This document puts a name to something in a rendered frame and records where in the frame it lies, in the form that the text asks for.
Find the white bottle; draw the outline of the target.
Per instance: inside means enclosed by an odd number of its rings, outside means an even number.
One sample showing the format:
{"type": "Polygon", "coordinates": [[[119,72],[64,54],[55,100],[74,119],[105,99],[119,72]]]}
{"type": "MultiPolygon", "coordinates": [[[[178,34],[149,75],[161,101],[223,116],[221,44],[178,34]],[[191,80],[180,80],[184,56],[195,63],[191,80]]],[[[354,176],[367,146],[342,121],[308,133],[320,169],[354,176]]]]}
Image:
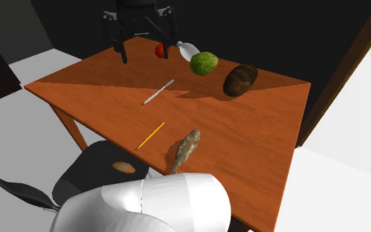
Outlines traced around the white bottle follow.
{"type": "Polygon", "coordinates": [[[180,54],[185,60],[190,62],[192,57],[199,53],[200,51],[191,43],[183,43],[181,41],[177,42],[177,47],[179,48],[180,54]]]}

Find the silver pen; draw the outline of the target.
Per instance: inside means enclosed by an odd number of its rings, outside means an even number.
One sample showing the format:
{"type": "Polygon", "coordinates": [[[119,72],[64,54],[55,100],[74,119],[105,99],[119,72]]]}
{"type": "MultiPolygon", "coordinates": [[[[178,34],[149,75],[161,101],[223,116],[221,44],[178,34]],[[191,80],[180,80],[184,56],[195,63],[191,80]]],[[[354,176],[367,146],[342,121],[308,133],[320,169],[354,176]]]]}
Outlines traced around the silver pen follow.
{"type": "Polygon", "coordinates": [[[154,99],[162,90],[166,89],[166,87],[168,87],[169,85],[171,85],[172,83],[174,83],[174,79],[170,80],[165,86],[163,86],[162,88],[160,88],[155,94],[153,94],[152,96],[150,96],[146,101],[144,101],[142,103],[142,105],[145,105],[147,104],[148,102],[150,102],[152,99],[154,99]]]}

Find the green cabbage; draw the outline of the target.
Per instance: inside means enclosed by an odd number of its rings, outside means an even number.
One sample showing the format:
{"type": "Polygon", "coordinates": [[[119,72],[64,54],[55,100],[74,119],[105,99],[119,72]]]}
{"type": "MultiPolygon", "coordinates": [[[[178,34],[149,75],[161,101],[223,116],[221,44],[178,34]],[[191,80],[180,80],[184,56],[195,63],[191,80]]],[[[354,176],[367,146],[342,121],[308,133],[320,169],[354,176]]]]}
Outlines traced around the green cabbage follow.
{"type": "Polygon", "coordinates": [[[192,56],[190,69],[194,74],[204,76],[212,72],[219,62],[217,56],[210,52],[200,52],[192,56]]]}

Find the yellow pencil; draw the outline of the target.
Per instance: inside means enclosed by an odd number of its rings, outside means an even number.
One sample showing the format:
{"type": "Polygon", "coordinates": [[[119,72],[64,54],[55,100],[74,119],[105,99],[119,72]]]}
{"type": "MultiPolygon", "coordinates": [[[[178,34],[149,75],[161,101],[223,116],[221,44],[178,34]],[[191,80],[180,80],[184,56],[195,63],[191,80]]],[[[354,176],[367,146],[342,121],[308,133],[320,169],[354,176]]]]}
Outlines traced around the yellow pencil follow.
{"type": "Polygon", "coordinates": [[[162,127],[164,126],[165,121],[162,122],[147,138],[145,138],[137,147],[135,150],[139,150],[153,135],[162,127]]]}

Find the dark brown bread loaf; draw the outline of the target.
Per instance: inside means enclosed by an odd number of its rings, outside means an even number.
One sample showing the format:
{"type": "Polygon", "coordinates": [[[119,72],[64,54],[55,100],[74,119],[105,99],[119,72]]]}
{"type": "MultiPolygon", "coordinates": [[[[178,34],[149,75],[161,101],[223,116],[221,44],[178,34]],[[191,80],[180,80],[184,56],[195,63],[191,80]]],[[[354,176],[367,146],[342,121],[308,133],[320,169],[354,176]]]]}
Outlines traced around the dark brown bread loaf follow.
{"type": "Polygon", "coordinates": [[[229,97],[238,97],[250,90],[258,76],[258,69],[252,64],[235,67],[225,78],[223,92],[229,97]]]}

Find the brown fish figure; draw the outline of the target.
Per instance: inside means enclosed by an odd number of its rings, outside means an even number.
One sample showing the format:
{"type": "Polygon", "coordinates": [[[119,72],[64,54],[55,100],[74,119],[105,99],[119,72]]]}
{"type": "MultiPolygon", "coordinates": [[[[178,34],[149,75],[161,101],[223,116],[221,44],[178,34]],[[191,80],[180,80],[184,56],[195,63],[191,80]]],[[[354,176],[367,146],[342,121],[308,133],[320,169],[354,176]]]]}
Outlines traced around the brown fish figure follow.
{"type": "Polygon", "coordinates": [[[188,157],[195,151],[200,140],[200,130],[194,129],[188,133],[179,144],[171,173],[177,174],[180,165],[187,161],[188,157]]]}

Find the brown wooden table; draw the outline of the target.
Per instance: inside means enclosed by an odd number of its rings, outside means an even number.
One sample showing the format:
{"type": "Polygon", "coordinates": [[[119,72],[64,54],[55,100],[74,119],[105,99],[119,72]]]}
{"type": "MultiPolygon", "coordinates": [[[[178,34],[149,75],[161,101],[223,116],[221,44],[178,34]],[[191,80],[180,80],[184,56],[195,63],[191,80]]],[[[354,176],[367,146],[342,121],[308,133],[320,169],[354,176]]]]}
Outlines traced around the brown wooden table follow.
{"type": "Polygon", "coordinates": [[[198,76],[176,47],[160,59],[156,45],[133,38],[125,43],[127,64],[107,49],[26,89],[163,174],[171,171],[179,142],[200,130],[197,149],[179,171],[211,173],[225,187],[236,218],[255,231],[273,232],[310,84],[261,70],[248,92],[230,98],[223,82],[234,62],[221,60],[198,76]]]}

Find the tan oval potato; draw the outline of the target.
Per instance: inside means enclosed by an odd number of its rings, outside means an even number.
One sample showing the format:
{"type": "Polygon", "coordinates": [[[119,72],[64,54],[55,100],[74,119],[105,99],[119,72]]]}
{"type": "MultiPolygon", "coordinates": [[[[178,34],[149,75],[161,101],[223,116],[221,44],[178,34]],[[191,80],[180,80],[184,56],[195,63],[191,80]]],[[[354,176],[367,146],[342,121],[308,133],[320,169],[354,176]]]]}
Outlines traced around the tan oval potato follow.
{"type": "Polygon", "coordinates": [[[132,174],[136,172],[136,169],[131,164],[124,161],[116,161],[112,164],[112,167],[122,173],[132,174]]]}

